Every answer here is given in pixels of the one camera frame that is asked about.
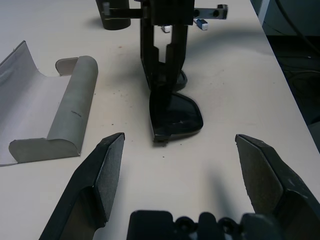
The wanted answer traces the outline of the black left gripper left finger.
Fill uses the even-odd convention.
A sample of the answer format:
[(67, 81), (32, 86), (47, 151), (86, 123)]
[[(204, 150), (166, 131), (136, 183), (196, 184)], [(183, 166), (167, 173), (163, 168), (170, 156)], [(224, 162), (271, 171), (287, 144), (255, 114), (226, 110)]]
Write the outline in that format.
[(71, 176), (40, 239), (91, 240), (110, 219), (125, 134), (103, 138)]

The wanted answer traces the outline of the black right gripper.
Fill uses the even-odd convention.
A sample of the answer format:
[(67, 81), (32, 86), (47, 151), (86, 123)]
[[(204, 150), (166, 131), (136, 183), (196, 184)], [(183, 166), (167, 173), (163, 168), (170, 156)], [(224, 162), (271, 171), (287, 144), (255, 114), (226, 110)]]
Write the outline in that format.
[[(186, 56), (188, 26), (194, 19), (225, 20), (228, 6), (197, 8), (193, 0), (141, 0), (140, 8), (112, 8), (110, 1), (102, 3), (106, 20), (140, 20), (140, 58), (151, 90), (153, 121), (183, 121), (187, 118), (188, 98), (178, 91), (186, 84), (182, 67)], [(171, 42), (166, 46), (165, 62), (159, 61), (159, 49), (154, 46), (154, 26), (171, 25)]]

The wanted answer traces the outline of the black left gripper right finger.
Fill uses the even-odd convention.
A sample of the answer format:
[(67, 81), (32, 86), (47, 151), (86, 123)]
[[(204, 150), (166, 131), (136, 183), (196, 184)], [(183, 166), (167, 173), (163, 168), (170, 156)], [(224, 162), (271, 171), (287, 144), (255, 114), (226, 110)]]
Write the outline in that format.
[(237, 134), (242, 177), (257, 214), (271, 215), (288, 240), (320, 238), (320, 203), (276, 150), (244, 134)]

